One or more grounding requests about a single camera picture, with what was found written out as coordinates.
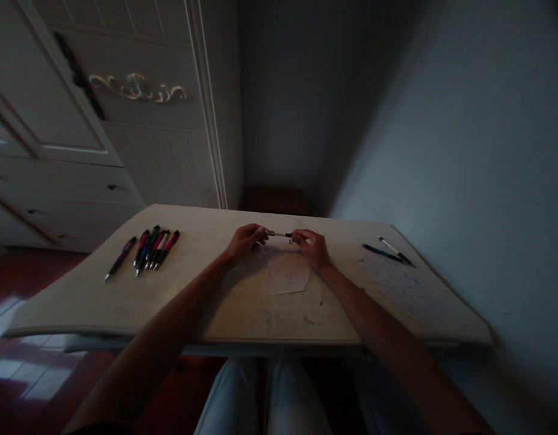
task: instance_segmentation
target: white wardrobe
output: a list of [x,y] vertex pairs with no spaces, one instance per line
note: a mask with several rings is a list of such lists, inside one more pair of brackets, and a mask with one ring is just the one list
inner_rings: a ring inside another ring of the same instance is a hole
[[0,0],[0,244],[90,252],[146,205],[238,208],[241,131],[235,2]]

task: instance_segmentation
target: person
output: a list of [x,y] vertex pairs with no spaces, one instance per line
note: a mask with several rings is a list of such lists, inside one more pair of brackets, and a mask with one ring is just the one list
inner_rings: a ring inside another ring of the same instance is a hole
[[[266,240],[269,238],[261,225],[239,228],[224,252],[167,303],[122,351],[64,433],[128,433],[192,339],[225,274],[252,250],[259,250]],[[294,230],[292,240],[333,291],[363,343],[415,408],[424,423],[423,432],[492,433],[414,335],[337,270],[323,236],[310,230]],[[195,433],[256,433],[259,428],[256,380],[253,360],[229,358],[215,379]],[[267,433],[331,433],[325,410],[296,358],[269,362],[267,390],[264,425]],[[385,408],[390,400],[383,398],[375,403]],[[386,422],[385,416],[380,422],[383,424],[371,428],[375,433],[400,432]],[[416,431],[415,426],[405,430]]]

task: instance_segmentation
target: hand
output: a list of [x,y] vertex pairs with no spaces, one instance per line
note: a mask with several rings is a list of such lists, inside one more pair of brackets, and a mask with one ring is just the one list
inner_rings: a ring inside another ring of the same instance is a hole
[[235,267],[251,250],[260,251],[261,245],[269,240],[265,231],[265,227],[257,224],[249,224],[238,228],[223,253],[224,258],[229,261],[231,266]]
[[326,239],[310,230],[293,230],[291,239],[299,245],[309,265],[317,272],[333,267],[327,252]]

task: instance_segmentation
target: pen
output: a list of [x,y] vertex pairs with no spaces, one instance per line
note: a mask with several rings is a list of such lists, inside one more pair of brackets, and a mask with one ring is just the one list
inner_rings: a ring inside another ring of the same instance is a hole
[[158,249],[156,250],[156,253],[152,257],[152,262],[150,263],[149,269],[154,270],[154,268],[155,268],[154,266],[156,266],[156,263],[158,262],[158,259],[160,258],[160,255],[164,251],[164,247],[166,246],[166,242],[168,242],[168,237],[169,236],[170,236],[170,230],[167,230],[164,233],[162,239],[160,240],[160,245],[158,245]]
[[156,262],[156,265],[154,265],[154,270],[160,269],[160,266],[162,266],[162,263],[164,262],[164,260],[168,256],[168,253],[170,252],[170,250],[172,248],[172,245],[174,245],[176,243],[176,241],[178,240],[178,237],[180,235],[181,235],[181,232],[178,231],[178,230],[176,230],[175,233],[172,235],[172,238],[170,239],[170,241],[168,242],[168,244],[164,248],[164,251],[162,251],[162,253],[160,254],[160,258]]
[[276,232],[271,231],[271,230],[267,230],[265,232],[265,234],[268,235],[268,236],[283,236],[283,237],[289,237],[289,238],[291,238],[291,236],[293,236],[293,234],[291,234],[291,233],[276,233]]
[[157,225],[152,229],[152,234],[150,235],[150,239],[148,240],[148,250],[146,251],[146,262],[148,262],[148,260],[150,259],[150,254],[152,253],[152,248],[154,247],[154,244],[156,243],[156,239],[158,238],[158,236],[160,235],[160,226]]
[[416,267],[416,266],[414,266],[414,264],[410,260],[408,260],[408,258],[404,254],[402,254],[400,251],[398,251],[396,248],[394,248],[392,245],[390,245],[383,237],[378,236],[377,238],[380,239],[380,242],[383,242],[386,245],[388,245],[388,248],[390,248],[392,251],[394,251],[398,257],[400,257],[402,260],[404,260],[410,266],[412,266],[413,268]]
[[148,255],[148,259],[146,260],[146,266],[144,267],[144,269],[150,269],[150,265],[154,261],[154,258],[156,258],[156,251],[158,250],[158,247],[160,246],[160,241],[164,237],[165,233],[166,230],[162,230],[160,233],[158,233],[158,237],[156,238],[154,242],[154,246],[152,246],[152,250]]
[[388,254],[386,251],[381,251],[377,248],[374,248],[373,246],[366,245],[365,243],[362,243],[362,246],[364,248],[366,248],[368,251],[375,252],[376,254],[380,254],[380,255],[383,255],[384,257],[387,257],[389,259],[392,259],[392,260],[395,260],[395,261],[399,261],[400,263],[403,263],[403,261],[401,259],[399,259],[396,256],[393,256],[392,254]]
[[110,269],[108,275],[106,275],[106,278],[104,278],[104,282],[108,282],[110,278],[112,278],[116,274],[116,272],[118,272],[118,269],[120,269],[120,266],[122,265],[122,263],[124,263],[124,260],[126,260],[126,257],[128,256],[128,254],[130,254],[130,251],[132,251],[132,247],[135,244],[136,236],[128,240],[128,242],[125,244],[120,257],[118,257],[118,259],[114,262],[114,266],[112,266],[112,269]]
[[149,235],[150,235],[150,231],[146,230],[145,232],[142,233],[142,236],[140,236],[140,246],[138,247],[138,252],[136,252],[136,258],[134,259],[134,267],[136,267],[136,265],[140,261],[140,257],[142,256],[142,251],[144,251],[144,245],[146,244],[146,239],[148,238]]
[[152,247],[152,239],[153,237],[158,235],[159,231],[160,231],[160,227],[157,225],[153,228],[152,234],[146,238],[147,240],[144,249],[142,251],[142,255],[140,255],[140,259],[138,261],[138,264],[136,265],[136,276],[139,276],[142,269],[144,269],[144,263],[146,263],[146,257],[148,255],[149,250]]

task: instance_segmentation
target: table surface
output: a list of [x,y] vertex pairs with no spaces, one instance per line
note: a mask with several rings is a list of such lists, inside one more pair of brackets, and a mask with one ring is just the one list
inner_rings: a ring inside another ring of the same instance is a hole
[[[470,310],[390,225],[318,217],[151,205],[122,225],[96,251],[38,293],[15,314],[8,336],[31,334],[135,335],[227,246],[237,227],[256,222],[277,232],[309,228],[324,234],[334,264],[423,340],[491,344],[485,322]],[[181,237],[157,272],[136,278],[136,249],[109,283],[104,276],[128,239],[155,225]],[[386,250],[384,237],[416,266],[411,272],[441,301],[445,315],[423,323],[394,306],[353,260],[361,243]],[[306,290],[264,295],[260,270],[239,266],[225,277],[195,343],[360,344],[326,284],[311,272]]]

